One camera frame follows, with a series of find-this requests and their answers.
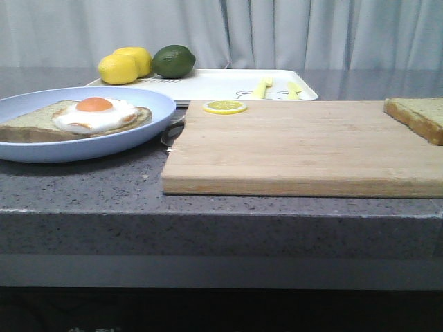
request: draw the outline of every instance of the white curtain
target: white curtain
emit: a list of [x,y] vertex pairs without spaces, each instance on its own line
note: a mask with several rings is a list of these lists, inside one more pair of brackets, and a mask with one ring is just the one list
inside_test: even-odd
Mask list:
[[443,0],[0,0],[0,66],[169,44],[197,68],[441,69]]

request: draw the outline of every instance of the egg yolk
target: egg yolk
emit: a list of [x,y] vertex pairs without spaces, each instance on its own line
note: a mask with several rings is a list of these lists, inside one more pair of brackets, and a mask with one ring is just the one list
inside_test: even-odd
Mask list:
[[104,111],[105,109],[110,109],[110,108],[112,108],[112,103],[100,97],[91,97],[83,99],[76,106],[76,109],[84,112]]

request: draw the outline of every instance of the toast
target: toast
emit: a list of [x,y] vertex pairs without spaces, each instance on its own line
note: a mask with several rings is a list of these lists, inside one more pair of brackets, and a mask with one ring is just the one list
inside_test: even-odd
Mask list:
[[443,98],[388,98],[385,113],[434,145],[443,145]]
[[147,107],[138,107],[141,114],[130,124],[103,133],[83,134],[69,133],[58,129],[52,121],[53,114],[75,104],[74,100],[61,100],[55,104],[42,107],[36,111],[13,118],[0,124],[0,142],[36,143],[78,140],[81,138],[98,137],[126,131],[141,126],[152,119]]

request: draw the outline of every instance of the granite countertop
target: granite countertop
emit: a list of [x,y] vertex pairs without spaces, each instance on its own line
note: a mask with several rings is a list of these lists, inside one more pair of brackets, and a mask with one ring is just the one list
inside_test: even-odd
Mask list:
[[[297,73],[323,100],[443,95],[441,71]],[[97,78],[94,68],[0,68],[0,76],[0,98],[84,86]],[[199,270],[225,260],[245,266],[244,259],[252,259],[246,265],[255,267],[276,259],[283,270],[293,266],[292,273],[297,264],[330,270],[330,264],[338,262],[343,271],[350,268],[345,262],[354,267],[366,263],[369,269],[375,264],[374,271],[395,266],[393,274],[398,264],[416,264],[408,265],[410,274],[398,287],[443,288],[438,281],[443,273],[443,199],[164,195],[160,174],[167,157],[167,148],[156,137],[134,149],[82,162],[36,165],[0,160],[0,268],[6,271],[0,286],[250,286],[237,273],[210,283],[195,275],[162,283],[162,275],[146,281],[152,272],[148,267],[130,279],[123,278],[121,270],[110,273],[104,268],[130,268],[144,257],[142,261],[164,271],[172,262],[176,269],[194,264]],[[89,264],[108,272],[101,281],[75,278],[67,266],[60,268],[68,261],[82,266],[80,274]],[[428,276],[432,280],[411,281],[423,264],[433,271]],[[36,272],[42,266],[52,270]],[[396,287],[394,275],[385,283],[373,275],[367,282],[327,286]],[[276,284],[263,277],[252,286],[326,286],[320,279],[317,284],[308,279],[297,283],[293,276],[287,272]]]

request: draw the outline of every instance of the cutting board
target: cutting board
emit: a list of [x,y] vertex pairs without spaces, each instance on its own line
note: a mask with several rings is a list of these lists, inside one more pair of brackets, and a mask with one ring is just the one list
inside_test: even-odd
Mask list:
[[249,101],[217,115],[192,101],[162,172],[166,194],[443,197],[443,147],[383,101]]

